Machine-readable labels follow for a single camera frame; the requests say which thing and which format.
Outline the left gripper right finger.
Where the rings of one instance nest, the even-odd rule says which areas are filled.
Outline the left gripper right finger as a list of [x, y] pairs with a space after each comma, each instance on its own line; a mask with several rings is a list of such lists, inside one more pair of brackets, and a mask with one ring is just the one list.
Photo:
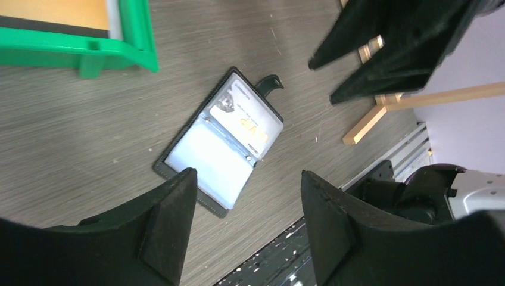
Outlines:
[[439, 226], [398, 217], [311, 171], [301, 200], [318, 285], [503, 285], [504, 212]]

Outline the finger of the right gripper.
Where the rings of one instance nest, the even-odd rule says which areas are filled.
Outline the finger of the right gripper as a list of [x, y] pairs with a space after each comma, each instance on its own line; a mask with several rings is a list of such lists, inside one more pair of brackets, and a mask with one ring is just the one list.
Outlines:
[[406, 48], [411, 37], [404, 26], [412, 23], [413, 13], [419, 10], [421, 1], [394, 2], [392, 24], [384, 46], [332, 92], [331, 104], [361, 97], [417, 91], [427, 84], [434, 73], [435, 70], [428, 71], [428, 61], [437, 54], [438, 39], [430, 41], [416, 52], [408, 52]]
[[308, 61], [317, 70], [364, 46], [384, 46], [394, 1], [347, 1], [335, 24]]

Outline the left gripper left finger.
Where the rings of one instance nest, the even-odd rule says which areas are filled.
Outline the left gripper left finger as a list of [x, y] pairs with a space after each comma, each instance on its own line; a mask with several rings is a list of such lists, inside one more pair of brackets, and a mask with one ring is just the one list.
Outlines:
[[197, 200], [197, 172], [75, 226], [1, 220], [2, 285], [179, 285]]

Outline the black card holder wallet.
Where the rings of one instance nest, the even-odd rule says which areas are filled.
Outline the black card holder wallet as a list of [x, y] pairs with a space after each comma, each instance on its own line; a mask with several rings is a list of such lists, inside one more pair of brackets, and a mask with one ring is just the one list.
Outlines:
[[153, 165], [154, 172], [164, 179], [189, 167], [196, 169], [197, 200], [219, 218], [234, 208], [256, 165], [265, 157], [255, 158], [209, 113], [213, 99], [233, 74], [241, 77], [283, 123], [267, 100], [271, 91], [284, 88], [279, 76], [270, 74], [253, 85], [237, 67], [231, 67]]

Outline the green plastic bin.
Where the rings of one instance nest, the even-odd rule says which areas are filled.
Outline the green plastic bin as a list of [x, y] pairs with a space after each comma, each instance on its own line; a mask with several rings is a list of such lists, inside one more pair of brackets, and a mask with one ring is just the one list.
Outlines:
[[108, 38], [1, 27], [1, 65], [65, 67], [96, 78], [103, 69], [159, 70], [148, 1], [105, 1]]

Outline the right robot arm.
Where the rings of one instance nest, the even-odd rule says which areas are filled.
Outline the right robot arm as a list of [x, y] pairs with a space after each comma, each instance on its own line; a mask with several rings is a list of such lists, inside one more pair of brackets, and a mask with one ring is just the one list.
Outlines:
[[[382, 47], [330, 95], [332, 105], [363, 97], [418, 91], [459, 44], [474, 18], [503, 1], [347, 1], [308, 62], [317, 70], [381, 38]], [[430, 225], [453, 220], [449, 200], [462, 167], [431, 165], [406, 183], [366, 183], [359, 197], [386, 212]]]

